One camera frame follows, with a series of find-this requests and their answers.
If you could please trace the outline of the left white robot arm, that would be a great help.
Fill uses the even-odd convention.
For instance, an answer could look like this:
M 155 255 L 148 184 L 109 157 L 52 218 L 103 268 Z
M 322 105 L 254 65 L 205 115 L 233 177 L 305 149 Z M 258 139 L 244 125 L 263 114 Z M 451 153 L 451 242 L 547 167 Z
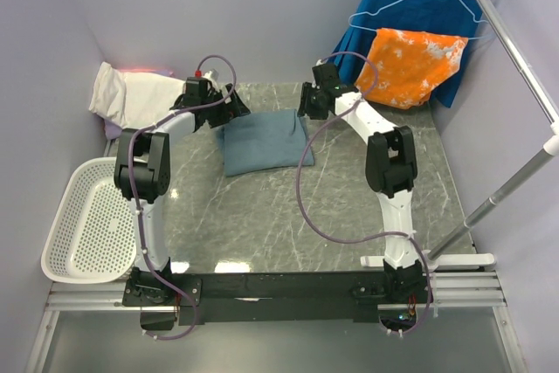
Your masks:
M 161 121 L 121 132 L 114 184 L 135 218 L 135 268 L 160 273 L 170 264 L 163 237 L 162 198 L 171 182 L 174 142 L 204 125 L 218 128 L 249 113 L 233 83 L 219 88 L 211 73 L 206 73 L 187 78 L 183 93 Z

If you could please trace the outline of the grey-blue t shirt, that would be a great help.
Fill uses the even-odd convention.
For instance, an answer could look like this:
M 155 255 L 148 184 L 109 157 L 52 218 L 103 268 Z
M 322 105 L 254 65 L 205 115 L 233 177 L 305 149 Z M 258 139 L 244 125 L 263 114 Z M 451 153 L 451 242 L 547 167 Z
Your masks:
M 307 125 L 293 109 L 247 114 L 216 130 L 224 174 L 238 176 L 266 169 L 314 165 Z

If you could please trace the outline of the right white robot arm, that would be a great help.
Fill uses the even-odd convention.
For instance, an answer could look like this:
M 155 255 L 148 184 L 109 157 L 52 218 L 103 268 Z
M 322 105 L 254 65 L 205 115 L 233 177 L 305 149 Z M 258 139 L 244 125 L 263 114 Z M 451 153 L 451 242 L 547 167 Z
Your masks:
M 387 234 L 383 263 L 394 270 L 414 266 L 411 199 L 418 165 L 411 129 L 381 116 L 356 87 L 342 83 L 334 64 L 314 66 L 313 75 L 314 82 L 302 86 L 298 115 L 325 120 L 332 114 L 365 142 L 365 177 L 378 198 Z

